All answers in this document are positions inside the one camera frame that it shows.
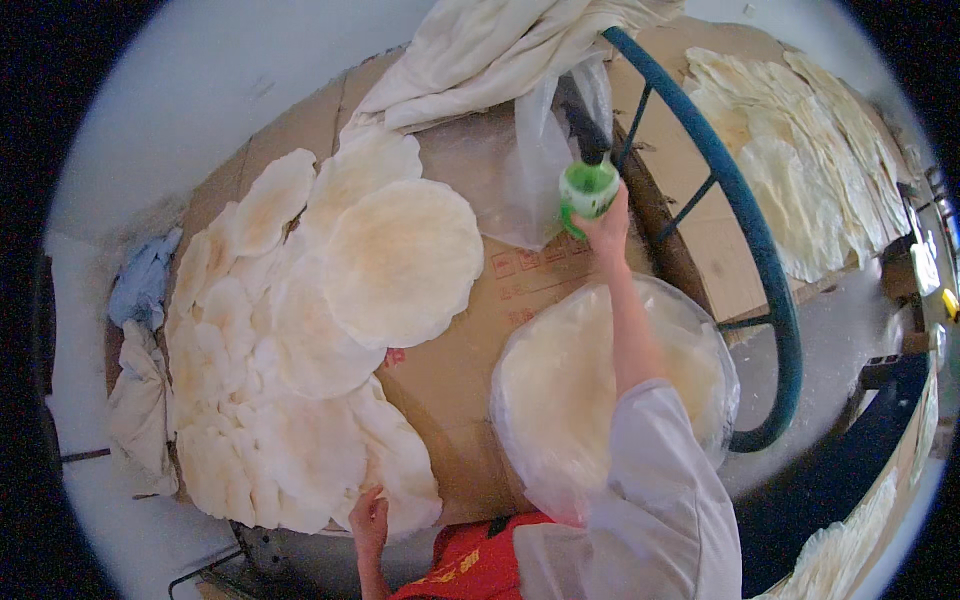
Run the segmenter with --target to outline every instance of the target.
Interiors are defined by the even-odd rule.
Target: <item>plastic bag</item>
[[[603,53],[590,52],[570,74],[590,116],[612,135]],[[423,176],[467,199],[481,233],[535,252],[562,228],[558,181],[579,156],[555,102],[560,75],[544,77],[516,98],[512,113],[505,103],[416,133]]]
[[[653,277],[635,274],[634,279],[681,397],[691,397],[693,384],[685,378],[696,378],[704,366],[714,373],[703,379],[709,384],[702,388],[708,390],[703,403],[692,409],[693,403],[684,404],[688,414],[696,412],[691,414],[694,436],[719,468],[740,399],[723,337],[710,316],[676,288]],[[590,335],[580,337],[584,331]],[[528,360],[531,353],[537,360]],[[617,401],[611,358],[610,292],[605,285],[588,284],[515,331],[493,371],[493,427],[524,495],[559,523],[583,525],[590,498],[606,483]],[[558,377],[573,371],[575,377]],[[551,386],[562,389],[555,393]],[[580,403],[578,393],[565,393],[578,386],[593,396]]]

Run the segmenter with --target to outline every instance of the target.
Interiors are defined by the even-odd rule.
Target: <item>white sleeve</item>
[[[654,379],[624,394],[610,449],[607,487],[588,519],[587,596],[739,598],[733,506],[673,386]]]

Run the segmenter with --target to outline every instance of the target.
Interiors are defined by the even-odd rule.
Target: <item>cardboard sheet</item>
[[[256,133],[211,174],[194,191],[184,216],[184,243],[174,259],[174,273],[190,237],[206,227],[227,202],[242,200],[271,160],[302,147],[317,155],[319,168],[334,152],[335,133],[398,56],[398,52],[388,53],[349,70]],[[476,161],[459,169],[447,168],[451,163],[448,147],[431,143],[428,135],[420,143],[425,178],[444,181],[454,189],[481,190],[464,181],[495,177],[489,165]],[[479,191],[470,196],[467,199],[472,204],[484,202]],[[628,247],[633,270],[652,274],[635,229]],[[565,233],[542,252],[528,252],[485,237],[484,252],[484,271],[473,285],[467,310],[454,317],[440,337],[413,348],[389,349],[376,370],[387,399],[420,433],[430,453],[444,501],[439,521],[443,525],[533,509],[487,422],[493,367],[515,329],[598,278],[589,246]],[[168,298],[174,283],[175,277],[171,277]]]
[[[715,24],[682,16],[665,25],[640,32],[636,41],[678,84],[683,83],[684,75],[688,73],[684,52],[693,46],[742,59],[776,62],[789,68],[783,60],[786,48],[780,42],[759,29],[745,25]],[[644,81],[636,69],[619,55],[610,63],[608,74],[611,78],[614,118],[625,132],[633,123]],[[864,110],[883,134],[891,154],[901,159],[899,149],[876,111],[862,102],[857,94],[854,96],[861,100]],[[693,141],[657,93],[651,95],[640,120],[634,152],[653,176],[670,216],[680,212],[709,173]],[[905,166],[900,171],[905,174]],[[717,322],[766,312],[766,298],[753,258],[719,185],[714,184],[690,211],[681,222],[679,232],[700,281],[674,280],[671,283],[695,300],[699,300],[697,288],[702,287],[708,302],[704,308]],[[684,257],[670,255],[658,259],[684,260]],[[853,268],[856,265],[851,257],[845,270]],[[835,279],[828,276],[807,284],[789,277],[788,281],[795,300],[803,302],[830,286]]]

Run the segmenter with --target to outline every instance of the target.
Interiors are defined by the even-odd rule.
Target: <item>hand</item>
[[[627,186],[620,182],[613,203],[603,215],[596,219],[584,219],[578,214],[571,215],[573,225],[580,228],[590,242],[596,254],[600,268],[610,274],[621,265],[627,264],[627,229],[630,218],[627,215]]]
[[[357,548],[357,562],[379,566],[383,546],[387,543],[387,498],[377,498],[383,486],[374,486],[363,493],[350,512],[350,528]]]

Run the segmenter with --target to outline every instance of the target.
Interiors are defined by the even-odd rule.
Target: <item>blue metal rail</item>
[[[650,92],[656,90],[663,101],[680,120],[693,143],[704,156],[710,168],[710,174],[693,198],[667,224],[657,241],[671,235],[680,221],[707,194],[714,183],[719,183],[733,210],[737,223],[743,230],[747,245],[754,257],[756,269],[760,275],[763,292],[770,306],[770,313],[731,324],[720,325],[721,329],[737,329],[757,324],[770,324],[777,339],[777,396],[774,399],[770,415],[756,429],[734,431],[730,450],[734,452],[756,452],[772,444],[789,426],[797,410],[797,398],[800,395],[804,366],[800,348],[800,332],[797,328],[797,313],[790,296],[786,276],[777,257],[773,237],[767,222],[756,205],[753,192],[747,186],[740,170],[716,132],[690,99],[674,82],[666,71],[649,54],[640,48],[626,33],[617,27],[611,27],[603,33],[620,54],[636,68],[646,81],[640,103],[636,109],[634,123],[630,127],[627,139],[617,167],[623,166],[623,159],[633,147],[634,136],[640,122],[640,116],[646,108]]]

